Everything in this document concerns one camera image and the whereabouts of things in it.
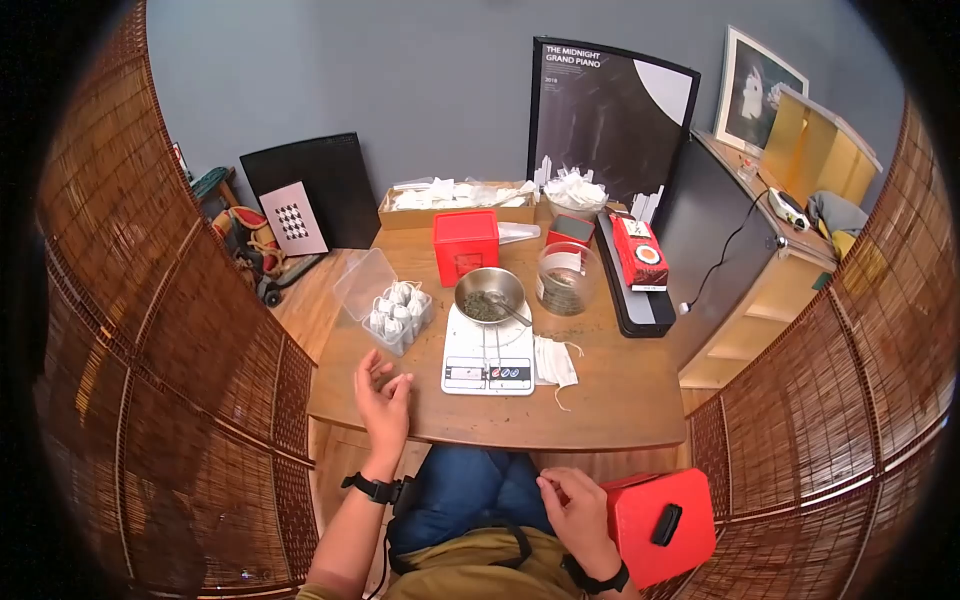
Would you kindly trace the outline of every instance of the white tea bag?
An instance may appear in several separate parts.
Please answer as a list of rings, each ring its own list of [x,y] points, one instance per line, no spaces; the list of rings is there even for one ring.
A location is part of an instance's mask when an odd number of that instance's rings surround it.
[[[567,346],[573,346],[580,350],[581,356],[584,355],[583,349],[572,342],[556,342],[550,338],[534,336],[535,380],[537,385],[556,383],[560,386],[554,391],[553,399],[557,400],[557,406],[562,410],[570,412],[570,409],[560,403],[557,396],[561,388],[576,385],[579,381],[577,372],[573,368],[573,361],[570,360],[570,353],[566,349]]]
[[[407,307],[409,308],[414,301],[417,301],[420,303],[420,309],[422,309],[424,306],[426,306],[426,302],[429,300],[429,298],[430,297],[426,295],[426,292],[423,292],[422,290],[411,290],[410,301],[407,302]]]
[[[400,324],[400,321],[394,319],[393,317],[383,318],[383,339],[388,344],[396,343],[400,337],[401,331],[403,331],[403,325]]]
[[[396,288],[396,284],[391,286],[390,294],[387,295],[387,300],[393,302],[397,306],[406,306],[407,299],[404,298],[403,292]]]
[[[411,329],[414,336],[420,335],[420,327],[423,325],[423,303],[417,299],[410,300],[407,304],[407,310],[410,312]]]
[[[414,291],[414,286],[410,284],[409,281],[395,281],[393,285],[390,286],[390,300],[393,300],[397,304],[407,305],[407,302],[410,301],[410,294]]]
[[[414,330],[412,327],[413,317],[410,316],[410,309],[406,306],[394,307],[394,319],[399,321],[403,328],[403,342],[405,344],[414,343]]]
[[[386,315],[378,310],[371,311],[370,313],[370,329],[377,335],[383,335],[383,321],[385,318]]]
[[[394,306],[396,306],[396,303],[393,300],[390,300],[389,298],[382,298],[377,296],[376,300],[373,301],[373,308],[383,313],[384,315],[387,315],[388,317],[394,314]]]

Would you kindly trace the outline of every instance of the olive shirt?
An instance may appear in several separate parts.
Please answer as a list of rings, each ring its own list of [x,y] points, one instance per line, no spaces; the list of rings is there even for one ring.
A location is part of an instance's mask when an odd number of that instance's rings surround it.
[[[522,527],[533,554],[517,569],[490,563],[517,556],[516,538],[506,529],[475,529],[460,538],[403,555],[417,570],[399,577],[385,600],[441,600],[446,598],[576,599],[581,591],[560,566],[564,546],[553,536]],[[341,598],[320,584],[306,584],[297,600],[352,600]]]

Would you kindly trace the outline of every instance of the black picture frame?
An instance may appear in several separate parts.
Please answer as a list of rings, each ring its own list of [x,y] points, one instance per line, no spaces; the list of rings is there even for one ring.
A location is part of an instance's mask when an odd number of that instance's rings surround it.
[[[368,249],[380,231],[356,132],[314,137],[240,156],[256,201],[281,187],[303,182],[307,201],[328,248]]]
[[[613,48],[611,46],[605,46],[602,44],[594,44],[586,41],[577,41],[574,39],[564,39],[561,37],[550,37],[550,36],[535,36],[534,40],[534,53],[533,53],[533,72],[531,76],[531,88],[530,88],[530,131],[529,137],[527,140],[527,179],[531,180],[534,177],[534,172],[537,169],[537,139],[540,131],[540,95],[541,89],[543,86],[543,74],[542,74],[542,65],[543,65],[543,46],[544,45],[555,45],[555,46],[568,46],[571,48],[577,48],[582,50],[589,50],[592,52],[602,52],[614,56],[623,57],[630,60],[641,60],[654,64],[656,66],[681,73],[690,78],[690,90],[688,93],[686,108],[684,110],[684,120],[681,124],[681,135],[679,137],[679,143],[673,149],[670,157],[670,165],[667,169],[667,176],[663,183],[663,193],[660,198],[660,206],[654,214],[653,222],[650,224],[651,229],[656,235],[661,229],[662,225],[665,222],[665,218],[669,213],[668,206],[672,203],[672,191],[673,191],[673,181],[677,172],[677,164],[680,156],[680,152],[684,147],[684,144],[689,142],[690,139],[690,123],[693,120],[693,110],[696,106],[697,93],[700,88],[700,73],[689,67],[679,65],[675,62],[670,62],[669,60],[659,59],[657,57],[652,57],[645,54],[640,54],[639,52],[633,52],[630,50],[624,50],[622,48]]]

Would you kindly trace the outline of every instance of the red box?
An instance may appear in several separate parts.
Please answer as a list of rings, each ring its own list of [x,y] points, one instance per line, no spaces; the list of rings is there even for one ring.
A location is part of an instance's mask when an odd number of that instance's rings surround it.
[[[713,506],[707,476],[696,468],[651,475],[640,473],[600,486],[607,491],[610,537],[643,589],[705,563],[716,548]],[[650,541],[667,504],[683,509],[665,546]]]
[[[500,266],[500,233],[496,212],[445,212],[433,218],[433,250],[440,284],[450,287],[480,267]]]
[[[573,242],[589,247],[591,239],[593,223],[568,215],[557,215],[546,233],[546,246],[557,242]]]
[[[635,292],[665,292],[670,267],[650,225],[619,213],[610,221],[624,283]]]

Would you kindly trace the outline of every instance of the hand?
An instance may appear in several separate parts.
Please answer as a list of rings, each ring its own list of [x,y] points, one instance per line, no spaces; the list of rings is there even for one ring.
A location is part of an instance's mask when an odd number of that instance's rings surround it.
[[[537,485],[557,538],[586,574],[597,581],[616,575],[620,554],[607,533],[607,493],[578,468],[545,468]]]
[[[408,412],[412,373],[402,373],[388,381],[378,392],[373,386],[393,363],[381,364],[380,352],[373,349],[363,357],[353,374],[353,391],[357,412],[370,434],[371,459],[393,462],[403,453],[410,430]]]

